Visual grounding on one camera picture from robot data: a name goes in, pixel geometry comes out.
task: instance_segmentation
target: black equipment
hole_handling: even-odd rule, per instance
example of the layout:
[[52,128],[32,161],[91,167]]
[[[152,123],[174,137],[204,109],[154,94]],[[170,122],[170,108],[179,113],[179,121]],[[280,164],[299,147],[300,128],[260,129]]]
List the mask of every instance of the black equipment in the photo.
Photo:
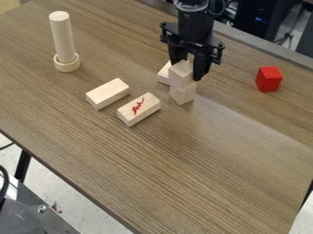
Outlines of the black equipment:
[[275,41],[277,31],[295,0],[238,0],[234,27]]

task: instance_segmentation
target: floor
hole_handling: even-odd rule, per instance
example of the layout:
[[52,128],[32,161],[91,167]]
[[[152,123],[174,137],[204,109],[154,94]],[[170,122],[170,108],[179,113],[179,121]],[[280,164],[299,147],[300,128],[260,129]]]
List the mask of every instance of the floor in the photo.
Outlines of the floor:
[[[290,28],[294,25],[295,19],[297,18],[297,14],[299,12],[300,5],[296,5],[294,8],[291,9],[289,15],[286,17],[285,21],[280,26],[278,33],[276,35],[276,40],[282,38],[286,32],[290,30]],[[306,28],[306,25],[308,23],[308,20],[311,16],[311,12],[308,12],[307,10],[304,11],[304,13],[301,15],[301,17],[298,19],[297,24],[295,26],[295,29],[291,33],[294,37],[291,41],[291,45],[289,44],[290,40],[288,39],[282,46],[284,48],[289,48],[291,50],[296,51],[297,44],[299,43],[302,33],[304,29]]]
[[[0,134],[0,147],[9,143]],[[0,165],[11,175],[16,170],[20,152],[16,145],[0,151]],[[132,233],[34,159],[31,161],[25,185],[48,204],[57,202],[62,210],[60,215],[82,234]]]
[[[0,0],[0,14],[19,6],[18,0]],[[277,38],[282,37],[287,32],[294,22],[297,15],[295,7],[285,22],[279,29]],[[294,31],[294,38],[291,44],[291,49],[295,50],[306,23],[310,17],[308,11],[299,19]],[[3,135],[0,134],[0,147],[10,143]],[[20,154],[20,149],[13,145],[3,151],[0,151],[0,165],[3,165],[12,175],[15,172],[16,163]],[[47,178],[47,182],[40,181],[41,177]],[[28,175],[25,184],[33,190],[38,196],[44,199],[48,204],[53,205],[57,202],[59,208],[63,211],[62,216],[81,233],[88,234],[130,234],[132,233],[108,214],[97,208],[91,201],[78,193],[71,186],[59,179],[51,173],[45,166],[41,165],[36,160],[32,160],[29,167]],[[311,208],[313,213],[313,197],[308,203],[308,210]],[[292,233],[313,233],[302,232],[301,227],[306,226],[306,217],[308,215],[297,218],[300,220],[298,226],[294,226]]]

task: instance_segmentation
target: black cable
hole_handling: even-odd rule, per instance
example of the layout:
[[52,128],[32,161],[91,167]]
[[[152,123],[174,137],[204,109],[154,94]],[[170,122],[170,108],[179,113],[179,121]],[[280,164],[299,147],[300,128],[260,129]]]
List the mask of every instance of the black cable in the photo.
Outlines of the black cable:
[[13,145],[13,144],[14,144],[14,143],[7,144],[7,145],[1,147],[0,150],[4,150],[4,149],[10,147],[10,146]]
[[292,39],[294,38],[294,35],[292,35],[290,38],[289,38],[289,49],[291,49],[291,45],[292,45]]
[[1,165],[0,165],[0,171],[2,172],[3,177],[4,177],[4,184],[2,185],[2,188],[0,190],[0,208],[1,208],[4,201],[5,201],[5,194],[7,192],[7,189],[8,189],[9,183],[10,183],[10,179],[9,179],[8,173],[6,172],[5,168],[2,167]]
[[298,21],[299,18],[301,17],[303,11],[304,11],[304,7],[303,7],[303,4],[301,3],[301,6],[300,6],[300,8],[299,8],[299,11],[298,11],[298,13],[297,13],[297,17],[296,17],[296,20],[295,20],[293,26],[291,26],[291,28],[289,29],[289,31],[286,32],[283,37],[281,37],[281,38],[279,38],[278,40],[274,41],[274,43],[280,42],[281,45],[282,45],[282,44],[284,44],[284,42],[285,42],[287,39],[293,37],[293,35],[291,35],[291,34],[292,34],[292,32],[294,31],[294,29],[295,29],[295,27],[296,27],[296,25],[297,25],[297,21]]

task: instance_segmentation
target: wooden cube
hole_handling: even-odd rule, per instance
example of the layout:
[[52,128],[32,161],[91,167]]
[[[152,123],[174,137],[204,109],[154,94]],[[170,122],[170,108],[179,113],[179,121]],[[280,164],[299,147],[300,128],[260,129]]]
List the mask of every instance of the wooden cube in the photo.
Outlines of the wooden cube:
[[283,75],[276,66],[261,67],[256,77],[256,85],[259,91],[268,92],[278,90]]
[[197,83],[193,82],[185,89],[170,87],[169,96],[171,96],[178,105],[185,104],[196,99]]
[[117,116],[128,127],[131,127],[160,109],[161,101],[155,95],[148,92],[119,108],[117,110]]
[[97,111],[130,93],[129,86],[116,78],[86,93],[86,100]]
[[169,61],[156,75],[156,80],[169,86],[168,70],[172,66]]
[[192,64],[186,60],[181,60],[169,68],[168,76],[170,86],[185,89],[194,82]]

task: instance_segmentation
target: red marking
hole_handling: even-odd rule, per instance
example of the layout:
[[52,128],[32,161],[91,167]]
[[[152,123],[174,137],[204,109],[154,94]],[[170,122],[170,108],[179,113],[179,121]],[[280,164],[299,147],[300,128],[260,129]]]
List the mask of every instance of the red marking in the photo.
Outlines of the red marking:
[[259,91],[276,91],[279,88],[283,75],[276,66],[261,67],[256,77],[256,85]]
[[145,97],[143,97],[143,100],[138,102],[137,105],[132,108],[132,111],[134,112],[135,115],[137,115],[138,110],[140,109],[140,107],[143,105],[144,102],[145,102]]

